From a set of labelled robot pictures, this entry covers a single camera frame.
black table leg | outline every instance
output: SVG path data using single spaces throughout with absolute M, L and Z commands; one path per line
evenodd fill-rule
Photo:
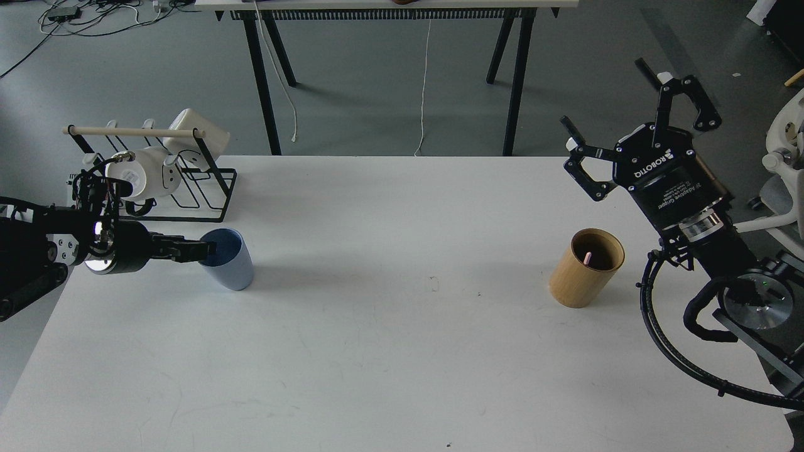
M 488 84 L 494 84 L 494 79 L 497 78 L 497 69 L 499 69 L 500 61 L 503 59 L 503 52 L 505 52 L 505 45 L 508 43 L 512 25 L 514 25 L 513 17 L 506 17 L 502 20 L 502 28 L 500 28 L 500 34 L 497 36 L 497 45 L 494 47 L 494 54 L 491 56 L 489 73 L 486 75 L 486 83 Z
M 265 120 L 265 131 L 268 132 L 271 155 L 282 155 L 279 147 L 279 135 L 277 134 L 277 122 L 273 117 L 271 92 L 268 90 L 268 78 L 265 76 L 265 64 L 262 61 L 262 51 L 260 51 L 260 38 L 257 36 L 256 31 L 256 20 L 244 20 L 243 28 L 246 31 L 248 53 L 251 54 L 252 66 L 254 67 L 254 80 L 256 81 L 257 94 L 260 96 L 260 107 L 262 108 L 262 117 Z
M 519 29 L 519 47 L 516 50 L 514 83 L 511 86 L 511 103 L 508 105 L 508 124 L 505 129 L 505 142 L 502 144 L 502 155 L 514 154 L 514 137 L 516 136 L 516 124 L 519 120 L 519 104 L 522 101 L 522 87 L 525 83 L 527 53 L 531 48 L 534 18 L 535 14 L 524 15 L 522 17 L 522 27 Z
M 262 20 L 265 22 L 265 28 L 268 29 L 268 36 L 271 38 L 273 48 L 277 51 L 279 65 L 282 66 L 282 72 L 285 74 L 285 80 L 288 81 L 288 86 L 295 87 L 296 77 L 293 75 L 293 69 L 290 67 L 288 54 L 285 52 L 285 45 L 282 43 L 282 37 L 279 36 L 277 21 L 273 20 L 273 17 L 270 15 L 264 15 Z

bamboo cup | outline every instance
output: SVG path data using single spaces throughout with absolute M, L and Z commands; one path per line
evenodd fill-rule
M 591 253 L 588 264 L 584 264 Z M 601 229 L 576 232 L 556 270 L 550 276 L 550 293 L 567 307 L 586 307 L 626 261 L 617 238 Z

gray floor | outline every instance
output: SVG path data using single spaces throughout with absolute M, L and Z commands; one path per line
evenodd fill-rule
M 800 67 L 745 18 L 753 2 L 584 2 L 559 18 L 540 10 L 523 94 L 515 154 L 564 155 L 569 115 L 591 143 L 611 146 L 651 121 L 656 95 L 633 61 L 656 70 L 696 74 L 724 125 L 696 147 L 737 198 L 732 216 L 756 216 L 744 201 L 768 173 L 761 167 L 765 131 L 798 91 L 782 83 Z M 0 4 L 0 70 L 42 35 L 42 2 Z M 153 17 L 150 4 L 142 20 Z M 132 23 L 123 10 L 95 32 Z M 420 138 L 426 21 L 280 22 L 300 82 L 287 102 L 270 74 L 284 154 L 409 155 Z M 430 35 L 424 155 L 500 155 L 513 72 L 506 53 L 494 86 L 484 82 L 499 21 L 434 21 Z M 515 25 L 513 36 L 518 32 Z M 102 38 L 54 37 L 0 80 L 0 193 L 62 203 L 64 180 L 80 152 L 62 126 L 167 126 L 192 107 L 232 132 L 229 154 L 268 154 L 243 27 L 212 13 L 177 14 L 152 27 Z M 674 123 L 689 129 L 692 108 L 674 105 Z M 542 193 L 516 196 L 555 195 Z M 761 255 L 777 246 L 763 233 L 746 239 Z M 42 301 L 0 325 L 0 409 L 55 304 Z M 776 339 L 804 336 L 793 322 Z

table surface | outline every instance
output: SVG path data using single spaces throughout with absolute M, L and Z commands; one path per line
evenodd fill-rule
M 365 10 L 376 8 L 546 8 L 578 6 L 578 0 L 419 0 L 397 5 L 391 0 L 269 0 L 258 2 L 261 10 Z M 196 0 L 198 10 L 250 10 L 252 2 L 241 0 Z
M 624 190 L 594 203 L 563 162 L 222 157 L 253 284 L 169 261 L 76 268 L 0 449 L 789 450 L 780 409 L 720 398 L 655 348 L 634 283 L 657 236 Z M 626 263 L 574 310 L 547 283 L 587 227 Z M 659 320 L 694 362 L 770 390 L 745 345 L 684 330 L 706 280 L 663 270 Z

dish rack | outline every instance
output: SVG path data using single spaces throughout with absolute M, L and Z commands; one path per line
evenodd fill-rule
M 176 167 L 179 169 L 178 173 L 182 179 L 179 189 L 171 193 L 169 197 L 148 199 L 146 203 L 152 203 L 152 209 L 146 209 L 149 212 L 145 214 L 137 213 L 143 208 L 144 204 L 125 201 L 119 206 L 121 209 L 120 217 L 129 220 L 148 221 L 194 221 L 205 223 L 224 221 L 229 202 L 232 200 L 237 171 L 234 168 L 218 168 L 207 144 L 204 142 L 206 137 L 204 130 L 154 129 L 153 121 L 148 120 L 140 129 L 118 128 L 117 123 L 111 121 L 106 127 L 69 125 L 62 129 L 62 133 L 70 135 L 84 152 L 84 164 L 91 162 L 93 165 L 102 162 L 104 156 L 89 145 L 86 136 L 104 137 L 110 146 L 109 150 L 113 153 L 138 149 L 136 146 L 131 146 L 133 138 L 143 138 L 147 146 L 155 146 L 151 144 L 150 138 L 153 138 L 162 147 L 164 147 L 162 138 L 193 138 L 201 150 L 203 158 L 207 161 L 209 170 L 202 171 L 199 168 L 192 167 L 181 153 L 178 153 Z M 129 139 L 130 143 L 126 144 L 123 137 Z

